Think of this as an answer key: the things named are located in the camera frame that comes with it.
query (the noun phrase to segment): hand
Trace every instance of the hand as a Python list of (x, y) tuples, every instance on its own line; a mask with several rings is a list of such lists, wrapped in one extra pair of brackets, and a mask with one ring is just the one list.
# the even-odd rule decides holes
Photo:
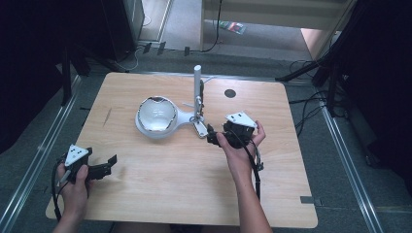
[[(257, 120), (257, 134), (252, 136), (252, 140), (255, 145), (258, 146), (263, 139), (266, 137), (264, 133), (263, 126)], [(230, 173), (233, 179), (237, 183), (239, 180), (244, 181), (244, 179), (251, 179), (252, 165), (249, 160), (249, 155), (246, 153), (245, 149), (235, 149), (227, 141), (226, 137), (222, 133), (217, 134), (219, 144), (221, 145), (227, 158), (227, 165), (229, 166)], [(251, 155), (256, 156), (255, 145), (249, 143), (247, 148)]]
[[(66, 170), (64, 164), (57, 167), (58, 177), (61, 179)], [(61, 195), (64, 201), (64, 212), (59, 224), (54, 229), (54, 232), (76, 232), (80, 223), (86, 216), (87, 208), (87, 190), (86, 177), (88, 174), (88, 167), (83, 165), (76, 176), (76, 183), (61, 183), (63, 187)]]

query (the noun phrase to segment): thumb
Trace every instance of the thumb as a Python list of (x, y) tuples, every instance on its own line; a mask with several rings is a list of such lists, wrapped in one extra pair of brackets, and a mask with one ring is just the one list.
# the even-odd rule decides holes
[(217, 133), (216, 137), (218, 138), (219, 145), (221, 145), (224, 152), (228, 152), (231, 145), (227, 141), (226, 137), (222, 133)]
[(76, 176), (76, 183), (84, 184), (88, 175), (88, 166), (82, 165)]

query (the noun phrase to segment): black stand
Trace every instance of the black stand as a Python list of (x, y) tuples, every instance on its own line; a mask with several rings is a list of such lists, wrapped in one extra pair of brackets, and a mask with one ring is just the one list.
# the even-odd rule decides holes
[(70, 74), (70, 61), (75, 67), (79, 75), (88, 76), (90, 73), (90, 67), (88, 66), (84, 55), (91, 57), (101, 65), (107, 67), (112, 72), (118, 72), (119, 68), (114, 64), (111, 64), (102, 57), (96, 55), (92, 51), (70, 43), (66, 42), (66, 46), (63, 48), (63, 57), (62, 57), (62, 73), (63, 73), (63, 100), (61, 106), (65, 106), (67, 101), (72, 96), (72, 86), (71, 86), (71, 74)]
[(297, 78), (313, 69), (319, 68), (312, 79), (312, 84), (314, 86), (322, 86), (327, 78), (330, 77), (326, 105), (327, 109), (330, 112), (330, 115), (332, 117), (335, 117), (333, 105), (336, 92), (336, 84), (338, 82), (338, 79), (342, 76), (342, 69), (339, 65), (342, 62), (340, 60), (340, 56), (342, 52), (344, 52), (351, 46), (350, 43), (352, 42), (350, 42), (350, 38), (353, 37), (352, 34), (355, 33), (354, 31), (358, 24), (358, 21), (363, 16), (365, 10), (366, 5), (363, 4), (362, 1), (358, 1), (356, 7), (353, 10), (352, 16), (348, 21), (348, 24), (345, 26), (336, 42), (330, 47), (329, 51), (323, 57), (321, 57), (317, 61), (312, 61), (309, 65), (306, 65), (289, 75), (281, 78), (275, 78), (275, 80), (279, 82), (289, 82), (294, 78)]

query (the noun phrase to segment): controller cable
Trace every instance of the controller cable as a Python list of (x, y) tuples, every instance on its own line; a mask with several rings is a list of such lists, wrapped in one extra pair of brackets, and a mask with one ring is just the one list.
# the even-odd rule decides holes
[(59, 196), (61, 190), (66, 186), (66, 184), (68, 184), (68, 182), (66, 182), (66, 183), (64, 184), (64, 186), (61, 186), (61, 187), (60, 187), (60, 190), (59, 190), (58, 193), (56, 194), (56, 190), (55, 190), (55, 188), (56, 188), (55, 174), (56, 174), (58, 165), (60, 165), (61, 163), (63, 163), (63, 159), (64, 159), (63, 157), (57, 159), (57, 162), (54, 164), (54, 166), (53, 166), (53, 168), (52, 168), (52, 171), (51, 171), (51, 196), (52, 196), (52, 201), (53, 201), (53, 203), (54, 203), (54, 213), (55, 213), (55, 216), (56, 216), (56, 218), (57, 218), (57, 221), (60, 221), (60, 219), (61, 219), (61, 212), (60, 212), (60, 209), (58, 208), (57, 199), (58, 199), (58, 196)]

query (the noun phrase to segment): person's right hand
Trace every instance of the person's right hand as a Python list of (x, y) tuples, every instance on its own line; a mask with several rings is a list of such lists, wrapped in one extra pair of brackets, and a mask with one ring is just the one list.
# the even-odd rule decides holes
[[(252, 140), (258, 147), (258, 145), (263, 141), (265, 137), (266, 134), (264, 133), (263, 126), (259, 121), (257, 121), (257, 134), (252, 136)], [(218, 133), (217, 138), (224, 153), (226, 154), (227, 164), (233, 179), (236, 182), (240, 180), (251, 181), (252, 165), (251, 161), (249, 160), (249, 155), (246, 153), (245, 149), (233, 148), (222, 133)], [(254, 159), (256, 156), (255, 145), (253, 145), (252, 143), (249, 143), (247, 145), (247, 148)]]

